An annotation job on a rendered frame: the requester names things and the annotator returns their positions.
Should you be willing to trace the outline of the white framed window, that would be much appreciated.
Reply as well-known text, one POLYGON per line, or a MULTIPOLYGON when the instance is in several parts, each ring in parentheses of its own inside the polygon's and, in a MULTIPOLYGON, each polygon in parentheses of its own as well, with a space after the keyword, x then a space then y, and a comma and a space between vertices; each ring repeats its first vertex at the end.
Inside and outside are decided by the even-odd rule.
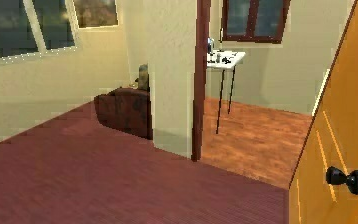
POLYGON ((0 0, 0 64, 76 49, 72 0, 0 0))

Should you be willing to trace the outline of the dark brown cabinet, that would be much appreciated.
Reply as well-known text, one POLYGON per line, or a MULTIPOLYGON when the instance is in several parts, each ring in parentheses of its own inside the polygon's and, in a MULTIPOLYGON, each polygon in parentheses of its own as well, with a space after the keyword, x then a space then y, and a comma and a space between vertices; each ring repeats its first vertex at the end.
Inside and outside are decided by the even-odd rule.
POLYGON ((153 139, 150 93, 117 88, 94 98, 100 124, 148 140, 153 139))

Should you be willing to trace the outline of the grey green object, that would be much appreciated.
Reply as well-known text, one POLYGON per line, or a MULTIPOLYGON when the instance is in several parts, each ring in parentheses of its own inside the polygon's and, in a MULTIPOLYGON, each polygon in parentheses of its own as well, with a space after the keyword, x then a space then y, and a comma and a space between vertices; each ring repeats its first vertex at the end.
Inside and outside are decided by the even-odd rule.
POLYGON ((147 64, 139 66, 139 77, 136 79, 136 82, 138 83, 139 90, 149 90, 149 73, 147 64))

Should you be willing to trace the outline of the orange room door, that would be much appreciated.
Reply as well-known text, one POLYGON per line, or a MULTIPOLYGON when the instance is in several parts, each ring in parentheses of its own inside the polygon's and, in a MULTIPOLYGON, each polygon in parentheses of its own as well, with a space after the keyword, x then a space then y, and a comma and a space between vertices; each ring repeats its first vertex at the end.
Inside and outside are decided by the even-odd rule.
POLYGON ((358 170, 358 0, 289 185, 288 224, 358 224, 358 195, 326 182, 330 166, 358 170))

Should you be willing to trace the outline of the dark red framed window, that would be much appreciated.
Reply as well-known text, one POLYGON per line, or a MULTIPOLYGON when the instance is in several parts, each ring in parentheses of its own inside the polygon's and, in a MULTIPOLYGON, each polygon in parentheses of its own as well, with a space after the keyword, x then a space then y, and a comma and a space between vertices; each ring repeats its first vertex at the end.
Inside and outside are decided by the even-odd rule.
POLYGON ((280 44, 291 0, 222 0, 223 41, 280 44))

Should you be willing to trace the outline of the framed wall picture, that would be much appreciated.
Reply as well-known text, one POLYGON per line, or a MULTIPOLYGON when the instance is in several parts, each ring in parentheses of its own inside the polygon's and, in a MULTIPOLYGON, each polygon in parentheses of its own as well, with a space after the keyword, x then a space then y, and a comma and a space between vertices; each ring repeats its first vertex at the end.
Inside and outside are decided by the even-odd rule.
POLYGON ((73 0, 80 28, 116 26, 116 0, 73 0))

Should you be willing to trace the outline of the white table black legs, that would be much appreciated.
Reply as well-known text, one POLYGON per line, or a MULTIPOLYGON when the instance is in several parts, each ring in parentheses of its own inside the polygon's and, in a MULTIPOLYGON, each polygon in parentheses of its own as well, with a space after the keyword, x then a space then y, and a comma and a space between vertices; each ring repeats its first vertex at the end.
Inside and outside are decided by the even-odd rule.
POLYGON ((223 52, 221 52, 219 50, 215 50, 212 53, 207 54, 207 67, 209 69, 220 69, 222 71, 221 82, 220 82, 220 91, 219 91, 219 101, 218 101, 216 133, 219 133, 225 72, 227 70, 232 71, 230 95, 229 95, 228 110, 227 110, 227 112, 230 112, 231 111, 232 94, 233 94, 233 89, 234 89, 236 66, 243 61, 243 58, 245 56, 246 56, 246 53, 241 52, 241 51, 238 51, 238 52, 223 51, 223 52))

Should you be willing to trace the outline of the black door knob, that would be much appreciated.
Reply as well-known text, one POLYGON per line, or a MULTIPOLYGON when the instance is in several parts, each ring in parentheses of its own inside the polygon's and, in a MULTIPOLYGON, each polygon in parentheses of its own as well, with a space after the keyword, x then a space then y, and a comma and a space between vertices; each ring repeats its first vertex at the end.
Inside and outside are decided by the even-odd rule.
POLYGON ((358 170, 345 174, 340 169, 330 166, 326 170, 326 182, 329 185, 345 184, 352 194, 358 195, 358 170))

